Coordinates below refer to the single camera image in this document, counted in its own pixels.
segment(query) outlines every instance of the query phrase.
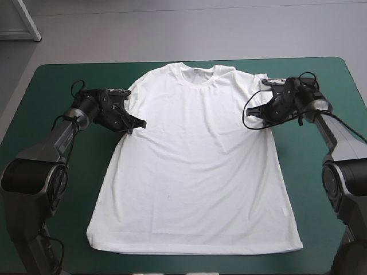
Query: cylindrical joint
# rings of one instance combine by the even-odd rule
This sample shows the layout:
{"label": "cylindrical joint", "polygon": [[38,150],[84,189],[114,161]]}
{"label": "cylindrical joint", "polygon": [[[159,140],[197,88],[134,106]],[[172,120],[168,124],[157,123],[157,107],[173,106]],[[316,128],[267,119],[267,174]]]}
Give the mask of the cylindrical joint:
{"label": "cylindrical joint", "polygon": [[89,117],[80,109],[77,108],[69,108],[64,113],[64,116],[68,116],[70,118],[76,117],[76,121],[79,125],[80,130],[84,130],[90,124]]}
{"label": "cylindrical joint", "polygon": [[99,104],[90,96],[84,97],[77,108],[74,107],[69,108],[64,115],[71,118],[77,117],[80,130],[86,129],[99,113]]}
{"label": "cylindrical joint", "polygon": [[333,107],[326,99],[316,99],[309,104],[306,105],[306,107],[301,112],[306,112],[303,116],[308,121],[313,123],[315,121],[315,115],[316,112],[312,111],[329,111],[331,112],[333,110]]}
{"label": "cylindrical joint", "polygon": [[304,83],[299,83],[299,92],[296,95],[295,103],[300,112],[306,112],[303,116],[308,121],[313,123],[316,112],[313,111],[329,111],[333,107],[323,94],[316,88],[312,88]]}

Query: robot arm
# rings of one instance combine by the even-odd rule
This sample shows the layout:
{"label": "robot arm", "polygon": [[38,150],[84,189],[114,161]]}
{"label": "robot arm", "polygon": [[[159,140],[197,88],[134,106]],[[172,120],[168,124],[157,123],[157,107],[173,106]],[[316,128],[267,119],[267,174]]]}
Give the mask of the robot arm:
{"label": "robot arm", "polygon": [[317,126],[330,150],[323,160],[322,182],[346,230],[328,274],[367,274],[367,145],[331,113],[331,104],[315,79],[263,83],[271,86],[273,98],[267,104],[248,108],[246,115],[263,119],[265,127],[304,117]]}
{"label": "robot arm", "polygon": [[29,274],[66,274],[52,248],[45,220],[54,216],[68,181],[66,149],[91,122],[114,132],[131,133],[146,122],[129,115],[129,90],[79,91],[63,122],[40,143],[20,152],[0,177],[6,227]]}

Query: t-shirt hem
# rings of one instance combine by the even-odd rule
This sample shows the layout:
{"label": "t-shirt hem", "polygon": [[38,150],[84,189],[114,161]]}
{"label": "t-shirt hem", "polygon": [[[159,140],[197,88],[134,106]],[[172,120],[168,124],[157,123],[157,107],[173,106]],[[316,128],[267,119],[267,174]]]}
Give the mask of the t-shirt hem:
{"label": "t-shirt hem", "polygon": [[302,243],[270,243],[270,246],[259,247],[254,244],[253,248],[248,246],[232,245],[186,245],[173,243],[110,243],[96,241],[95,238],[89,244],[97,250],[124,254],[191,254],[191,255],[259,255],[272,253],[293,252],[303,248]]}

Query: robot end effector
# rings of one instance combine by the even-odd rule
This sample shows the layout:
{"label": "robot end effector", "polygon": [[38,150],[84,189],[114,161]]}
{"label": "robot end effector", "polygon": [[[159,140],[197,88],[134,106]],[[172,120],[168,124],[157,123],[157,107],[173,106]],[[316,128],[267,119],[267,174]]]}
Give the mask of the robot end effector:
{"label": "robot end effector", "polygon": [[124,101],[128,99],[130,93],[129,90],[123,89],[83,90],[82,88],[73,96],[74,102],[64,113],[64,117],[76,117],[79,129],[86,129],[93,121],[113,132],[132,133],[134,128],[145,128],[146,122],[128,114],[125,110]]}

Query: gray floor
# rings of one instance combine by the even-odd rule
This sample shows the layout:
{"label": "gray floor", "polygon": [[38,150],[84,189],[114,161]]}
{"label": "gray floor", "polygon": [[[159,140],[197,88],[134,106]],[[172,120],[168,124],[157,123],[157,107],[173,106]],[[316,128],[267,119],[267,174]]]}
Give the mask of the gray floor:
{"label": "gray floor", "polygon": [[42,41],[0,42],[0,141],[34,71],[43,64],[338,56],[346,61],[367,102],[367,2],[34,0],[27,4]]}

